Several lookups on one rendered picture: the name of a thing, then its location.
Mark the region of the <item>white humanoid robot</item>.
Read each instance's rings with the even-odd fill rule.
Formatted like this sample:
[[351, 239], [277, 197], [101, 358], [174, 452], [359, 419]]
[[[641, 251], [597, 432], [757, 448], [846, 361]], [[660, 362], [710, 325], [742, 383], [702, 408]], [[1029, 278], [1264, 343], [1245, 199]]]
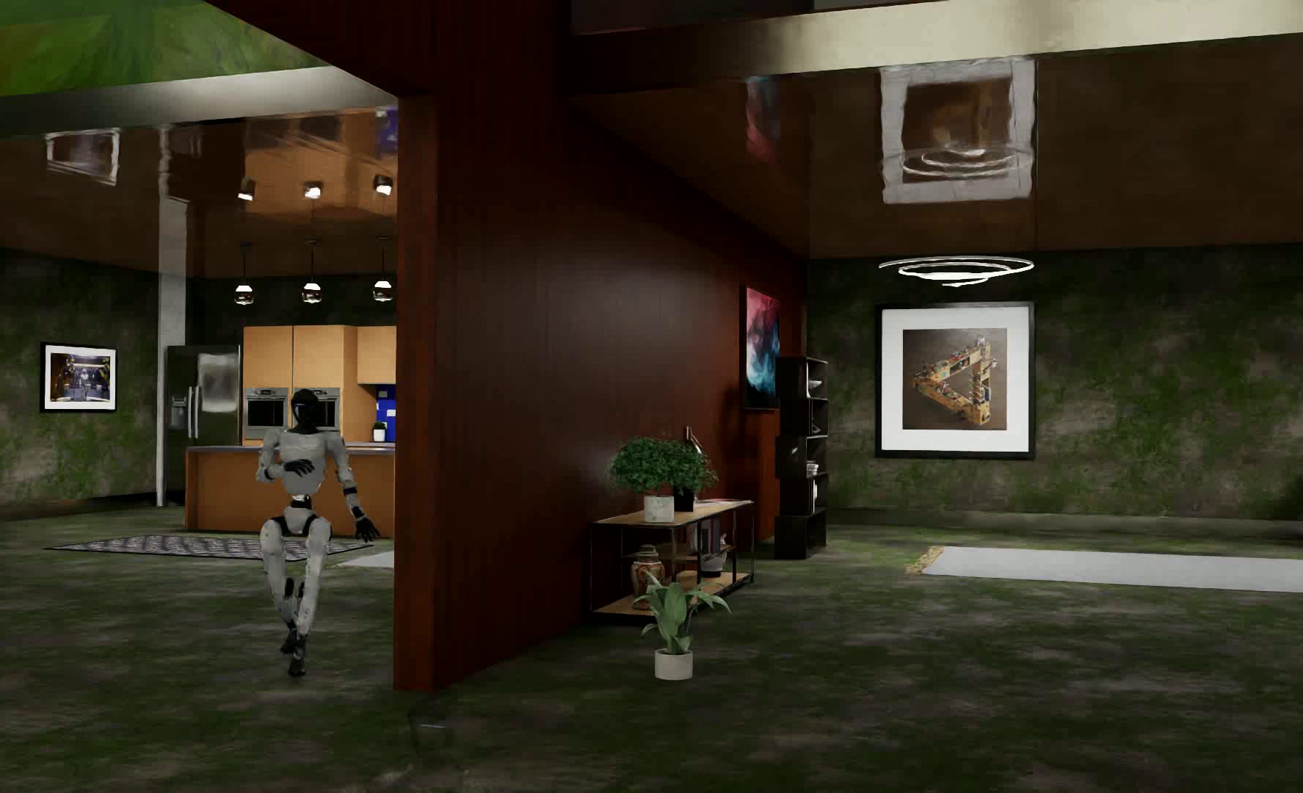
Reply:
[[[308, 634], [322, 589], [324, 556], [334, 536], [330, 521], [317, 516], [311, 507], [311, 496], [324, 482], [327, 460], [334, 460], [337, 466], [337, 482], [343, 484], [345, 504], [354, 518], [358, 539], [371, 542], [379, 533], [360, 507], [357, 483], [349, 467], [343, 436], [319, 426], [324, 413], [321, 398], [310, 389], [298, 389], [291, 398], [291, 411], [294, 426], [266, 432], [255, 479], [278, 480], [291, 495], [291, 503], [283, 514], [266, 520], [261, 526], [259, 546], [266, 583], [281, 621], [289, 629], [280, 650], [291, 656], [291, 677], [302, 677], [306, 673]], [[287, 536], [304, 536], [308, 542], [306, 572], [298, 583], [285, 574]]]

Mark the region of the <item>wooden kitchen island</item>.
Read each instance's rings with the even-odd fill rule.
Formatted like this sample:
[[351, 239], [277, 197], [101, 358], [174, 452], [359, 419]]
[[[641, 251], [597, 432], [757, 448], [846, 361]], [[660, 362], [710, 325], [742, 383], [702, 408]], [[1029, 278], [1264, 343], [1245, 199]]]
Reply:
[[[395, 535], [395, 444], [347, 447], [360, 505], [380, 536]], [[184, 531], [257, 533], [291, 503], [279, 482], [255, 479], [259, 447], [190, 447], [186, 454]]]

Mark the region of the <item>stainless steel refrigerator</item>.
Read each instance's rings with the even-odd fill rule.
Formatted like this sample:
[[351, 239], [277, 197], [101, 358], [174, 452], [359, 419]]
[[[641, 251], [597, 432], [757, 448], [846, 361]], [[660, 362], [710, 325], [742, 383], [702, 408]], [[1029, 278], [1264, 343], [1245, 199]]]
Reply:
[[241, 430], [241, 352], [228, 346], [168, 346], [162, 409], [162, 497], [182, 504], [189, 447], [232, 447]]

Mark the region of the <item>wooden kitchen cabinets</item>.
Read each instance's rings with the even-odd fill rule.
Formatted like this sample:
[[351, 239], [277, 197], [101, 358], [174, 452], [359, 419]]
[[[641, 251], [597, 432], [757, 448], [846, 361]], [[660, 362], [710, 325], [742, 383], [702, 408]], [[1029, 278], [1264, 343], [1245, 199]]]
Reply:
[[337, 430], [371, 443], [374, 424], [396, 440], [395, 326], [250, 326], [242, 329], [244, 389], [337, 392]]

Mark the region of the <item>patterned dark floor rug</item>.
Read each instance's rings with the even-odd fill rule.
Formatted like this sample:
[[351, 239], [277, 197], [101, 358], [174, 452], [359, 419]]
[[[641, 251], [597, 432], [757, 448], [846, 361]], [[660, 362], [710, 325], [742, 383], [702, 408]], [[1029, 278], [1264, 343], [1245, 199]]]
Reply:
[[[308, 540], [291, 536], [281, 543], [285, 563], [304, 563], [308, 559]], [[327, 553], [371, 548], [371, 543], [337, 539], [327, 543]], [[222, 557], [235, 560], [262, 560], [261, 540], [255, 536], [199, 536], [199, 535], [136, 535], [111, 536], [70, 546], [51, 546], [48, 550], [107, 551], [107, 553], [169, 553], [169, 556]]]

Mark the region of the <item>brown ceramic vase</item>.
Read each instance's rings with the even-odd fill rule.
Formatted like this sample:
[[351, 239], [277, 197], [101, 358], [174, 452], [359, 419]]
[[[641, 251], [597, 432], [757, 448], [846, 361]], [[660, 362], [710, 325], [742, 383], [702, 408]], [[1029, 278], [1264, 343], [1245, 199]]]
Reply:
[[648, 592], [654, 594], [658, 587], [665, 586], [665, 563], [661, 560], [661, 551], [657, 546], [642, 546], [636, 551], [633, 563], [629, 566], [629, 579], [633, 587], [633, 603], [636, 611], [652, 612], [653, 605], [645, 600]]

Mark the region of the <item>bushy green potted plant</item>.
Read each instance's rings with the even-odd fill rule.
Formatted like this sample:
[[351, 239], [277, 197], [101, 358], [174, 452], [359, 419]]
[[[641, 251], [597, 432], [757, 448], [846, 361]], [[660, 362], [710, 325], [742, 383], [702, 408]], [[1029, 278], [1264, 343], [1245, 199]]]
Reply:
[[675, 520], [675, 494], [696, 494], [717, 484], [711, 458], [692, 441], [671, 438], [633, 438], [611, 458], [609, 480], [629, 494], [641, 494], [645, 523]]

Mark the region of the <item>low wooden console shelf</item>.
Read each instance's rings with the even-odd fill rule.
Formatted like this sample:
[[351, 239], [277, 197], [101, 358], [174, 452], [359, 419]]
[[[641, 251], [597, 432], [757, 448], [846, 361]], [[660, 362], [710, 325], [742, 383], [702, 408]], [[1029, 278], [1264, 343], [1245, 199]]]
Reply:
[[642, 510], [585, 525], [588, 550], [582, 607], [593, 621], [638, 622], [652, 612], [633, 605], [638, 592], [631, 569], [642, 546], [661, 563], [667, 583], [728, 594], [754, 583], [754, 503], [708, 499], [694, 510], [675, 513], [671, 523], [650, 523]]

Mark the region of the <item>leafy plant in white pot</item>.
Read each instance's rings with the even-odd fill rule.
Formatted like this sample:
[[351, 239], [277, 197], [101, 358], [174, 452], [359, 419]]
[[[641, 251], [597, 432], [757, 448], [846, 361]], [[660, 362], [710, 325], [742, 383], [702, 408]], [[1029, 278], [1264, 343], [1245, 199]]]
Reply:
[[665, 647], [655, 651], [655, 677], [661, 680], [689, 680], [694, 675], [694, 654], [691, 645], [694, 639], [691, 620], [698, 605], [709, 609], [721, 608], [730, 612], [723, 596], [717, 595], [698, 583], [687, 590], [678, 582], [648, 592], [645, 600], [653, 605], [654, 628], [665, 641]]

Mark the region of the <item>tall black shelf unit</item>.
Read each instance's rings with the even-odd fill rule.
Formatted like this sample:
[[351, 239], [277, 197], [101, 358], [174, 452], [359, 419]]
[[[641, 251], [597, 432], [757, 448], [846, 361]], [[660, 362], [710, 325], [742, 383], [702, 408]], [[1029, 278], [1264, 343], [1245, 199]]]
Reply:
[[774, 553], [780, 560], [808, 559], [827, 540], [827, 510], [821, 503], [830, 449], [830, 402], [821, 395], [826, 367], [826, 361], [803, 355], [782, 355], [777, 363], [780, 512], [774, 521]]

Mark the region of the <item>large framed triangle picture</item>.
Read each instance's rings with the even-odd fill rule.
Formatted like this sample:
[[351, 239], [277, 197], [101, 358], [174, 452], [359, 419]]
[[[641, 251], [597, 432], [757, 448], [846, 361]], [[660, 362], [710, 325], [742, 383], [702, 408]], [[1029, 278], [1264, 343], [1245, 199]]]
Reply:
[[876, 457], [1031, 460], [1035, 309], [876, 310]]

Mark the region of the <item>white rectangular floor rug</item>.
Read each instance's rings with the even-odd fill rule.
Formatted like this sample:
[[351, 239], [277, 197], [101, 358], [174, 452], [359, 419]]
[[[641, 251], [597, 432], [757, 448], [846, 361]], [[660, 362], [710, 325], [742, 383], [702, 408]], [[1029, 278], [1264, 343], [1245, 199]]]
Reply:
[[943, 546], [926, 550], [907, 572], [979, 579], [1303, 592], [1303, 560], [1201, 553]]

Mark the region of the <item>built-in wall oven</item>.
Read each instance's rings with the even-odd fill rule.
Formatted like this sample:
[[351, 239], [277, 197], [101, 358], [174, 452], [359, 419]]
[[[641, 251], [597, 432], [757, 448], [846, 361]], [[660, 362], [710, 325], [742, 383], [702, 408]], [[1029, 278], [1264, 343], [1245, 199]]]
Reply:
[[[341, 389], [311, 388], [321, 402], [323, 415], [322, 430], [341, 428]], [[288, 388], [248, 388], [244, 391], [242, 441], [262, 441], [268, 428], [283, 427], [291, 421], [291, 389]]]

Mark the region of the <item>small framed wall picture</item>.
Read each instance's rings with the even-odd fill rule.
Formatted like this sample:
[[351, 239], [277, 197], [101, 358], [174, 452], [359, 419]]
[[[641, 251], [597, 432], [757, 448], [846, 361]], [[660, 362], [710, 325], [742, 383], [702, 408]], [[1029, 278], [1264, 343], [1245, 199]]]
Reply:
[[117, 352], [40, 342], [40, 410], [113, 411]]

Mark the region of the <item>colourful abstract wall painting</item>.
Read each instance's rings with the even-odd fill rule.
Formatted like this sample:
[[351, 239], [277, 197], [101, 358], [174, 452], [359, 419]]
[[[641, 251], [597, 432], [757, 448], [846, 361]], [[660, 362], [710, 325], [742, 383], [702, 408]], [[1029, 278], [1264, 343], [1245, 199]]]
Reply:
[[743, 289], [741, 401], [747, 409], [777, 409], [777, 366], [780, 359], [780, 301]]

